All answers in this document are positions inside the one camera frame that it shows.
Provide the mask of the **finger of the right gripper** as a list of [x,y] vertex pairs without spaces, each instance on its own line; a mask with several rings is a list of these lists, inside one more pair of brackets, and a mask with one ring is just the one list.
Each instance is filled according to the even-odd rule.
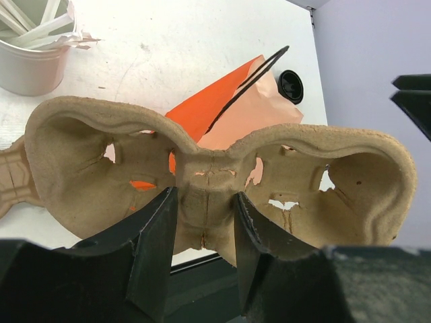
[[400,75],[392,84],[394,102],[430,141],[431,74]]

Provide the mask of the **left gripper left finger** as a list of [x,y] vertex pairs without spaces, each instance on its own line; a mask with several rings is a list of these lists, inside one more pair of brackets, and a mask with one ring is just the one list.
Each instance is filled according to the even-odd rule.
[[2,322],[162,322],[178,193],[71,248],[1,241]]

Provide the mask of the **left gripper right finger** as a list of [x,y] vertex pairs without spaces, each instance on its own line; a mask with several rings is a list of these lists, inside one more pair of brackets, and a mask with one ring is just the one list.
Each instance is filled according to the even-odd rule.
[[249,322],[429,322],[430,251],[315,248],[234,197],[236,268]]

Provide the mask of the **brown pulp cup carrier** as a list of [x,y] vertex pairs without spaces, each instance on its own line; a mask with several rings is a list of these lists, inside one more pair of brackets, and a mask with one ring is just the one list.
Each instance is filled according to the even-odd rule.
[[75,96],[41,103],[1,152],[1,213],[21,202],[44,207],[82,239],[169,186],[178,189],[174,252],[205,248],[236,264],[237,192],[317,248],[386,246],[417,172],[406,148],[378,131],[278,124],[211,150],[153,110]]

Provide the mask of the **orange paper bag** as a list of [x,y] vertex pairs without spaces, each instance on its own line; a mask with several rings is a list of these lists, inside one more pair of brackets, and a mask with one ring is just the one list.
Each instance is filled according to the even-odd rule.
[[[281,49],[268,60],[259,56],[166,113],[166,118],[179,124],[200,148],[225,151],[253,131],[277,124],[302,121],[296,105],[284,98],[277,88],[271,66],[287,50]],[[192,187],[200,185],[200,192],[212,201],[221,192],[231,196],[244,191],[258,196],[262,203],[271,199],[274,180],[269,180],[269,169],[261,157],[250,155],[243,159],[243,168],[206,157],[192,163],[171,151],[169,173],[160,179],[142,180],[134,177],[129,186],[138,192],[154,193],[168,186],[184,187],[190,195]]]

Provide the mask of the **white cylindrical straw holder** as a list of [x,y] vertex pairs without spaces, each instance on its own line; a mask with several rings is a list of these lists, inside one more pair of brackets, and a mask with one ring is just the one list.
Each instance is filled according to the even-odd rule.
[[[13,1],[35,24],[41,23],[47,1]],[[63,80],[67,57],[80,40],[74,6],[69,1],[74,22],[50,32],[23,47],[1,40],[1,87],[24,96],[52,92]],[[18,35],[1,21],[1,39]]]

